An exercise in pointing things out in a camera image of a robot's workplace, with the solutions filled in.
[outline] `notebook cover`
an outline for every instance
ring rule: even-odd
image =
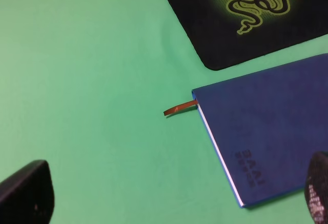
[[[220,70],[328,33],[328,0],[168,0],[203,64]]]
[[[328,150],[327,69],[324,54],[193,90],[244,207],[304,187]]]

